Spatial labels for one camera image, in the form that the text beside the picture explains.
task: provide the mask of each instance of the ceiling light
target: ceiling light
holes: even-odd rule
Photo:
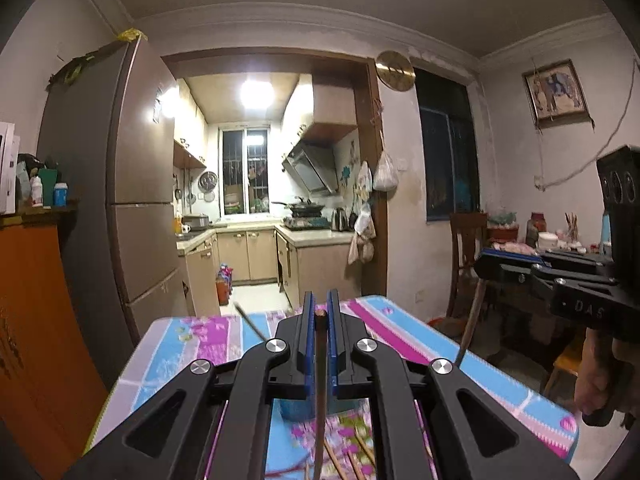
[[[246,136],[246,145],[247,146],[261,146],[264,144],[264,136],[263,135],[247,135]]]
[[[177,86],[172,86],[158,97],[165,117],[172,118],[178,113],[180,107],[180,91]]]
[[[273,86],[268,81],[247,80],[240,88],[240,99],[248,110],[265,110],[273,103]]]

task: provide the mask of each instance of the gold wall clock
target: gold wall clock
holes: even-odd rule
[[[411,62],[394,50],[385,50],[376,58],[380,81],[393,90],[406,92],[414,86],[415,72]]]

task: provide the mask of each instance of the human hand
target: human hand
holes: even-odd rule
[[[607,365],[596,359],[596,342],[598,333],[587,329],[582,346],[582,363],[575,381],[575,405],[581,412],[591,415],[602,408],[609,399],[610,370]],[[616,410],[636,415],[640,413],[640,344],[631,344],[613,340],[611,351],[613,356],[634,366],[634,373],[629,386],[621,396]]]

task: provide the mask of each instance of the tablecloth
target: tablecloth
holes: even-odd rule
[[[382,296],[367,296],[340,304],[341,310],[364,321],[372,336],[395,348],[405,359],[428,363],[437,357],[454,360],[458,345],[411,316]],[[274,336],[284,312],[251,314],[265,335]],[[149,327],[124,368],[103,407],[88,449],[140,407],[180,370],[197,358],[213,364],[238,359],[260,340],[240,317],[163,318]],[[553,452],[570,460],[577,444],[574,416],[550,402],[481,358],[468,352],[461,370],[529,428]],[[367,402],[359,409],[327,420],[326,438],[338,466],[349,479],[354,467],[367,479],[375,478],[367,451],[373,448]],[[312,463],[313,424],[282,420],[274,404],[268,445],[266,478],[299,479]],[[323,468],[324,480],[339,479],[331,462]]]

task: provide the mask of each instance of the door frame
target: door frame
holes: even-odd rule
[[[382,116],[375,61],[371,57],[288,47],[231,47],[194,50],[162,58],[176,79],[242,72],[293,72],[347,79],[353,86],[360,160],[373,170],[382,154]],[[362,265],[363,296],[386,296],[388,266],[386,193],[372,192],[376,237],[374,257]]]

